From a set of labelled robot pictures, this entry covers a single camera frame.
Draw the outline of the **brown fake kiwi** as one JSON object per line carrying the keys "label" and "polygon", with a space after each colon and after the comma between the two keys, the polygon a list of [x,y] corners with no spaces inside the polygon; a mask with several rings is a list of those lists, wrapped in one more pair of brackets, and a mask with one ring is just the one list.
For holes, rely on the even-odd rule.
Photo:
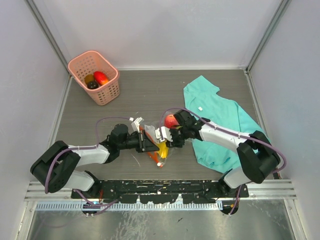
{"label": "brown fake kiwi", "polygon": [[84,82],[87,85],[88,83],[95,81],[95,78],[92,74],[88,74],[85,78],[84,78]]}

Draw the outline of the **clear zip top bag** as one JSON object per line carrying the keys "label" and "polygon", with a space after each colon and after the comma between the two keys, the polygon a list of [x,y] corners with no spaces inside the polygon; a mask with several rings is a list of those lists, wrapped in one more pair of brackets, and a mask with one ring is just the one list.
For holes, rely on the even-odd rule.
{"label": "clear zip top bag", "polygon": [[[169,114],[165,117],[164,127],[173,129],[178,126],[178,121],[173,114]],[[147,152],[147,154],[155,161],[157,167],[162,168],[165,165],[166,159],[169,155],[169,148],[166,145],[167,140],[160,140],[160,131],[154,126],[139,124],[139,129],[145,130],[145,133],[149,139],[159,148],[158,151]]]}

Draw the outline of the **red yellow fake mango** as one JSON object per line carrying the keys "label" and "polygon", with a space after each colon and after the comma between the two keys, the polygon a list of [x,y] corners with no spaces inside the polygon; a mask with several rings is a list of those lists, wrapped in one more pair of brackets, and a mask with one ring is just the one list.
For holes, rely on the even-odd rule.
{"label": "red yellow fake mango", "polygon": [[108,77],[101,71],[95,71],[93,73],[95,81],[100,85],[103,86],[109,82]]}

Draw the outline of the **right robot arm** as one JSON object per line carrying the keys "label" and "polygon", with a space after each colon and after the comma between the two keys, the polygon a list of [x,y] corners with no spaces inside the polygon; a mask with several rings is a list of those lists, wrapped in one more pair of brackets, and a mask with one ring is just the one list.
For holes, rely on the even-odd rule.
{"label": "right robot arm", "polygon": [[192,139],[216,144],[237,155],[239,166],[225,171],[218,180],[217,188],[225,197],[231,197],[237,188],[245,184],[261,184],[285,161],[261,131],[245,133],[231,130],[185,108],[173,116],[177,120],[176,125],[159,128],[160,140],[166,141],[169,148],[181,148],[186,140]]}

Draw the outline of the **yellow fake pear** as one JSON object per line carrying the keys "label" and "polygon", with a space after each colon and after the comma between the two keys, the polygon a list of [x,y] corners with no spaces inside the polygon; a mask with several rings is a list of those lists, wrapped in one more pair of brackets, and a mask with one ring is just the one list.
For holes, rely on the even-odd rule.
{"label": "yellow fake pear", "polygon": [[167,142],[166,141],[160,142],[157,144],[157,147],[159,148],[159,150],[157,151],[158,156],[161,159],[166,159],[169,154],[169,148],[167,147]]}

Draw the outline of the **dark green fake avocado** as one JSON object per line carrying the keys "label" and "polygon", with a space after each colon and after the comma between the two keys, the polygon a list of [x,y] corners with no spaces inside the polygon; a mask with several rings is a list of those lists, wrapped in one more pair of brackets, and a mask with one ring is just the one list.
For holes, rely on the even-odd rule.
{"label": "dark green fake avocado", "polygon": [[99,84],[95,80],[92,80],[92,81],[87,83],[87,88],[89,90],[94,90],[94,89],[99,88]]}

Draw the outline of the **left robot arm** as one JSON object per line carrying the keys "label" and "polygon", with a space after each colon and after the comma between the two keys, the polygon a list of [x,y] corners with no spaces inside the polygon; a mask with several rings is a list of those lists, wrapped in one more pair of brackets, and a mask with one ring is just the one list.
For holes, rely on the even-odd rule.
{"label": "left robot arm", "polygon": [[138,153],[157,152],[159,147],[142,128],[129,133],[125,124],[117,124],[106,139],[97,146],[70,146],[56,141],[30,167],[30,173],[44,186],[46,193],[56,193],[62,188],[83,192],[95,198],[102,183],[88,170],[76,168],[90,164],[108,164],[120,155],[121,150],[134,149]]}

